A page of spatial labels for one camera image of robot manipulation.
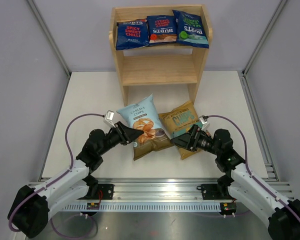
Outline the yellow kettle chips bag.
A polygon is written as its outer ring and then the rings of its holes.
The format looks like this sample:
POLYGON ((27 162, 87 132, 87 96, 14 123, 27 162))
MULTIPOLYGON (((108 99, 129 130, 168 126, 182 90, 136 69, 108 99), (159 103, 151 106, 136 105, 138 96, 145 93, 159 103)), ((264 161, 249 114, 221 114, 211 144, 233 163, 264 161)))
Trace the yellow kettle chips bag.
POLYGON ((167 130, 170 139, 186 133, 193 125, 203 126, 191 100, 170 112, 159 113, 158 117, 167 130))

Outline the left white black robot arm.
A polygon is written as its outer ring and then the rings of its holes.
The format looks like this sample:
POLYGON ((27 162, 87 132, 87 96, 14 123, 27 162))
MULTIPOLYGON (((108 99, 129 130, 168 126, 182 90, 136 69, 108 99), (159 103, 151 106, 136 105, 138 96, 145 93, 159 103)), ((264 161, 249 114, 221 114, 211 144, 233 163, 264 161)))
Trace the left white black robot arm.
POLYGON ((93 199, 98 194, 98 181, 91 174, 102 164, 103 154, 116 145, 134 142, 143 133, 120 121, 108 132, 92 130, 66 169, 35 187, 24 185, 18 190, 7 216, 10 230, 32 239, 64 207, 83 197, 93 199))

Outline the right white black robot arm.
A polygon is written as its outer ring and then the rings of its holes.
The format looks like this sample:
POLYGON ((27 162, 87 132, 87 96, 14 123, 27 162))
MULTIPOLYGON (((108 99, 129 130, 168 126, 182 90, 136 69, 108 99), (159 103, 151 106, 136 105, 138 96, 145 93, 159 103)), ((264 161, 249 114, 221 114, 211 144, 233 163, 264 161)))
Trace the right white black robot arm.
POLYGON ((243 203, 264 223, 273 240, 300 240, 300 200, 290 200, 250 170, 233 148, 228 130, 217 129, 209 136, 194 124, 171 143, 191 152, 201 149, 215 155, 216 165, 224 174, 217 180, 218 195, 243 203))

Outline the blue Burts chilli bag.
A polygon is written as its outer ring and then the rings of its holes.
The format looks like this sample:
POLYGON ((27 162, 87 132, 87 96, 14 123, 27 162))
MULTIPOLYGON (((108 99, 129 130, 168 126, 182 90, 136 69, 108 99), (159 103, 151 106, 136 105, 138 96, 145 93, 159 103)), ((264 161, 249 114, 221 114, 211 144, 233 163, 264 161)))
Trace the blue Burts chilli bag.
POLYGON ((117 23, 117 51, 143 48, 149 46, 149 31, 147 19, 141 18, 132 21, 117 23))
POLYGON ((150 46, 177 41, 177 22, 174 16, 150 15, 146 19, 150 46))

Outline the light blue cassava chips bag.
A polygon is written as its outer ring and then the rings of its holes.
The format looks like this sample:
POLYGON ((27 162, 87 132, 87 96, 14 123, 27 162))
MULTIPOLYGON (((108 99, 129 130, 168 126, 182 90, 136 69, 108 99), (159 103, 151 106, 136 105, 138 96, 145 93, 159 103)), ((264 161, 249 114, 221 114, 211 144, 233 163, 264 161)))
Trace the light blue cassava chips bag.
POLYGON ((116 112, 126 121, 128 127, 143 131, 143 134, 133 142, 135 161, 152 151, 158 152, 173 146, 161 124, 152 94, 116 112))

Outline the blue green Burts vinegar bag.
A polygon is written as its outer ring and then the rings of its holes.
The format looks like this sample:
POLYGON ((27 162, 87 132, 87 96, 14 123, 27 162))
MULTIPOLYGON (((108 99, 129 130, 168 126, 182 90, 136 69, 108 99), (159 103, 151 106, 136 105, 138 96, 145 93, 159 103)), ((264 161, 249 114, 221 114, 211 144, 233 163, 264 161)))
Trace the blue green Burts vinegar bag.
POLYGON ((177 24, 176 42, 194 48, 209 48, 208 39, 199 15, 172 10, 177 24))

